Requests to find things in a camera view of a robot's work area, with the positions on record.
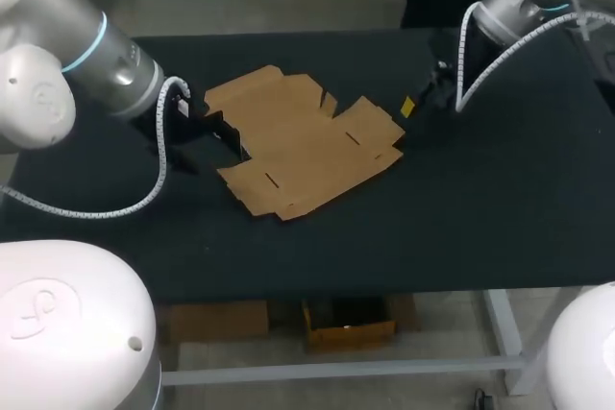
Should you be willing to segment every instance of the black tabletop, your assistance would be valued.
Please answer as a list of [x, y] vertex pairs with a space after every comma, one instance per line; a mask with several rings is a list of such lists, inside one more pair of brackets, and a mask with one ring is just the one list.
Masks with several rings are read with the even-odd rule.
[[[308, 73], [342, 109], [394, 112], [429, 75], [429, 31], [145, 38], [169, 72], [211, 87], [266, 64]], [[23, 153], [12, 185], [52, 205], [130, 205], [156, 179], [140, 134], [79, 98], [73, 133]], [[214, 167], [215, 139], [184, 147], [203, 173], [172, 173], [146, 210], [86, 222], [2, 206], [0, 239], [80, 240], [128, 261], [155, 301], [367, 295], [593, 284], [615, 279], [615, 119], [558, 34], [496, 72], [441, 143], [308, 216], [254, 218]]]

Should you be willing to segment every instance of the white spiral cable wrap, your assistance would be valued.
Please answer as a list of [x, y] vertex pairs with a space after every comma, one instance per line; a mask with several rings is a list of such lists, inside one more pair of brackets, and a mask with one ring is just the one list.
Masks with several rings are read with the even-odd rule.
[[[512, 55], [517, 53], [524, 45], [532, 42], [535, 38], [542, 36], [549, 30], [567, 23], [568, 21], [573, 21], [578, 19], [579, 13], [571, 12], [563, 14], [557, 18], [552, 19], [551, 21], [546, 22], [539, 28], [535, 29], [525, 37], [519, 39], [514, 45], [509, 47], [505, 52], [503, 52], [499, 57], [497, 57], [489, 66], [482, 71], [479, 77], [474, 81], [472, 86], [468, 89], [468, 91], [463, 94], [463, 63], [460, 64], [457, 72], [457, 94], [456, 94], [456, 102], [455, 102], [455, 110], [457, 112], [462, 112], [465, 108], [465, 105], [468, 104], [470, 98], [476, 93], [479, 89], [480, 85], [491, 75], [493, 71], [495, 71], [504, 61], [510, 58]], [[600, 12], [583, 12], [583, 16], [585, 18], [599, 19], [606, 23], [615, 25], [615, 17], [600, 13]], [[461, 37], [463, 37], [463, 42], [459, 41], [459, 56], [462, 57], [465, 54], [465, 36], [467, 34], [467, 24], [465, 28], [461, 31]]]
[[162, 84], [158, 97], [158, 102], [156, 105], [156, 141], [158, 144], [159, 156], [158, 179], [156, 180], [156, 184], [154, 184], [154, 187], [149, 192], [149, 194], [136, 204], [114, 211], [84, 212], [65, 210], [63, 208], [57, 208], [56, 206], [44, 204], [37, 201], [36, 199], [32, 199], [26, 196], [25, 194], [15, 191], [11, 187], [8, 187], [4, 184], [0, 184], [0, 193], [6, 194], [7, 196], [10, 196], [20, 201], [22, 204], [31, 206], [40, 211], [62, 216], [65, 218], [77, 218], [80, 220], [107, 220], [110, 218], [118, 218], [120, 216], [130, 215], [131, 213], [141, 210], [146, 205], [150, 204], [159, 195], [160, 191], [162, 190], [162, 187], [164, 186], [164, 181], [166, 180], [167, 165], [166, 148], [164, 146], [164, 102], [166, 100], [166, 94], [168, 93], [169, 88], [173, 84], [177, 84], [180, 87], [182, 93], [186, 98], [190, 97], [190, 89], [188, 88], [188, 84], [179, 77], [169, 77], [164, 81], [164, 84]]
[[477, 8], [480, 2], [476, 2], [472, 4], [468, 10], [466, 10], [463, 15], [463, 19], [461, 20], [461, 30], [459, 33], [459, 50], [457, 53], [457, 101], [455, 104], [455, 108], [459, 104], [459, 95], [463, 95], [463, 77], [465, 70], [465, 42], [468, 36], [468, 25], [470, 24], [470, 18], [472, 18], [472, 13]]

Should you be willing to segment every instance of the gray floor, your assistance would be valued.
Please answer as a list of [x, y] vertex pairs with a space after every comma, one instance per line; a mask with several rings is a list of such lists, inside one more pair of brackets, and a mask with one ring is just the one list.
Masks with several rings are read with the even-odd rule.
[[[403, 0], [93, 0], [132, 36], [234, 34], [269, 31], [396, 28]], [[0, 174], [14, 158], [0, 158]], [[517, 290], [513, 308], [524, 336], [553, 300], [553, 290]], [[424, 331], [408, 334], [384, 350], [362, 353], [386, 358], [437, 358], [485, 355], [493, 340], [472, 293], [417, 297]], [[349, 360], [348, 355], [317, 360]], [[184, 345], [180, 369], [274, 365], [306, 362], [300, 339], [274, 337], [230, 344]], [[477, 386], [498, 395], [503, 410], [551, 410], [541, 385], [526, 398], [504, 397], [497, 374], [441, 374], [307, 380], [183, 388], [174, 410], [200, 408], [421, 410], [467, 409]]]
[[[554, 299], [556, 289], [509, 292], [522, 337], [528, 338]], [[182, 345], [180, 370], [409, 358], [474, 357], [496, 353], [481, 296], [473, 292], [416, 296], [423, 331], [407, 333], [390, 347], [356, 353], [307, 355], [300, 337], [208, 345]], [[505, 396], [497, 373], [434, 374], [291, 382], [225, 384], [180, 388], [173, 410], [251, 409], [420, 409], [469, 410], [477, 387], [497, 396], [500, 410], [553, 410], [544, 381], [527, 397]]]

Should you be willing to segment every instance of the open cardboard box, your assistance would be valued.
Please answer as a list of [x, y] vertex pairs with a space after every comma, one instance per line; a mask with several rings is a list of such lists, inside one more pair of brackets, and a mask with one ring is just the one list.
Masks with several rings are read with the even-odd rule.
[[205, 98], [250, 156], [218, 172], [253, 215], [305, 215], [402, 156], [393, 144], [404, 131], [390, 115], [361, 97], [333, 117], [337, 102], [306, 74], [266, 66]]

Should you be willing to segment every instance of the white table frame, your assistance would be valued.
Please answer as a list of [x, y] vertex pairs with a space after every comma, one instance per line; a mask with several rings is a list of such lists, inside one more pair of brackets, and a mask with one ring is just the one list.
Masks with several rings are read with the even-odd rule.
[[573, 301], [580, 287], [561, 288], [524, 345], [505, 290], [483, 292], [500, 355], [467, 359], [387, 360], [329, 364], [281, 365], [198, 371], [165, 372], [163, 386], [193, 386], [213, 383], [281, 381], [288, 379], [375, 376], [388, 374], [439, 374], [504, 370], [510, 396], [531, 392], [544, 370], [546, 343], [557, 317]]

